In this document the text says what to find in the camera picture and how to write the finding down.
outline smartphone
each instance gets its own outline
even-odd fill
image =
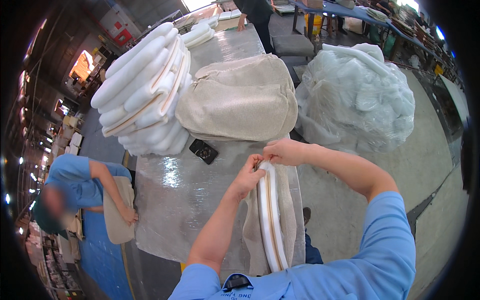
[[[218,155],[218,151],[199,139],[195,139],[195,141],[193,141],[193,143],[190,145],[189,149],[193,152],[193,154],[203,159],[207,165],[210,165]]]

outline red fire alarm box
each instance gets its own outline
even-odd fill
[[[120,33],[114,38],[114,41],[117,42],[119,46],[123,46],[126,42],[128,42],[132,38],[130,32],[127,29],[123,29]]]

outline blue shirt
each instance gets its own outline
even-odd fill
[[[212,268],[191,264],[169,299],[406,299],[415,277],[415,242],[402,196],[383,192],[372,199],[352,258],[246,277],[250,285],[226,292]]]
[[[76,205],[77,210],[84,207],[103,205],[103,186],[100,180],[90,176],[90,159],[85,156],[63,154],[57,157],[50,166],[45,184],[52,183],[63,187],[68,205]],[[132,176],[121,164],[104,163],[112,176]]]

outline shoe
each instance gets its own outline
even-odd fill
[[[312,210],[309,207],[303,208],[303,225],[307,225],[308,221],[312,217]]]

